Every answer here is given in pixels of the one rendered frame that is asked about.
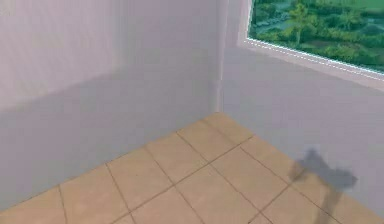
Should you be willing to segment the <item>white framed window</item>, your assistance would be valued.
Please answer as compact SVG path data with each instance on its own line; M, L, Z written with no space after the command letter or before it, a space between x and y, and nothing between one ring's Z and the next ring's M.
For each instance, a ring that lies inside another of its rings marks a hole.
M384 0L244 0L237 44L384 92Z

